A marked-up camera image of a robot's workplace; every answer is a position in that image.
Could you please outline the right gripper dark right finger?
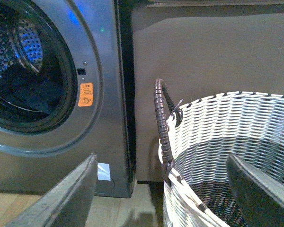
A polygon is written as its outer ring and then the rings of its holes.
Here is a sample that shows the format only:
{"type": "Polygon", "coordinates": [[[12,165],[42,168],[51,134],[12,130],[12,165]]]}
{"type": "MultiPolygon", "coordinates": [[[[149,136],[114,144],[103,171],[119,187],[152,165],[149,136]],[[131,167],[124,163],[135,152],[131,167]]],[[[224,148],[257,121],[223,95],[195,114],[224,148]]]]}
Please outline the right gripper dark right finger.
{"type": "Polygon", "coordinates": [[[249,227],[284,227],[284,185],[239,156],[226,160],[231,192],[249,227]]]}

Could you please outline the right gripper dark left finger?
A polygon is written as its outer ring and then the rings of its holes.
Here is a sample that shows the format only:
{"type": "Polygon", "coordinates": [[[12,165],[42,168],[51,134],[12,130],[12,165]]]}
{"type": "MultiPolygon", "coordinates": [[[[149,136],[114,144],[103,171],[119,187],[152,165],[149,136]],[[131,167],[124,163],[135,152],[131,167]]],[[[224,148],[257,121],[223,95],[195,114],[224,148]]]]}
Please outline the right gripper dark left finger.
{"type": "Polygon", "coordinates": [[[7,227],[83,227],[94,197],[97,156],[91,154],[7,227]]]}

